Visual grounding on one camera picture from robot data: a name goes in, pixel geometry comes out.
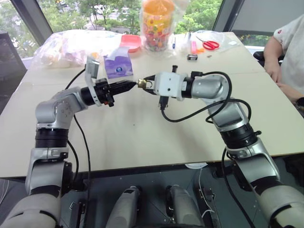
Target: white shirt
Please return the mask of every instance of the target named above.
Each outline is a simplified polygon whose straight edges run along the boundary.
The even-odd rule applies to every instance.
[[[304,94],[304,14],[277,29],[274,38],[285,54],[281,64],[282,83]]]

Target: person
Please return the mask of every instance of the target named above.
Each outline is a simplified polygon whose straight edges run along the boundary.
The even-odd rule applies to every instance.
[[[285,54],[281,66],[278,58]],[[304,110],[304,14],[277,29],[264,49],[265,71],[289,100]]]

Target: pink marker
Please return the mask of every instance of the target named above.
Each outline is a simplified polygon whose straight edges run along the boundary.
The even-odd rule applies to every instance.
[[[191,41],[191,53],[192,54],[197,54],[198,53],[195,41]]]

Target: scissors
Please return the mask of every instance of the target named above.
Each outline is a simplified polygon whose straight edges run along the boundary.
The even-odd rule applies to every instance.
[[[215,41],[204,41],[198,37],[196,37],[197,39],[199,39],[201,42],[203,42],[203,47],[207,50],[215,50],[217,48],[219,48],[219,43],[215,42]]]

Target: chair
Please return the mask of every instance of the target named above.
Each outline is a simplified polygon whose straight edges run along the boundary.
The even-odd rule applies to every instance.
[[[253,54],[253,57],[257,59],[257,61],[259,62],[259,64],[264,67],[265,64],[265,59],[264,59],[264,51],[256,51]],[[281,55],[278,58],[278,61],[282,61],[284,59],[284,55]]]
[[[0,31],[0,114],[26,71],[9,34]]]

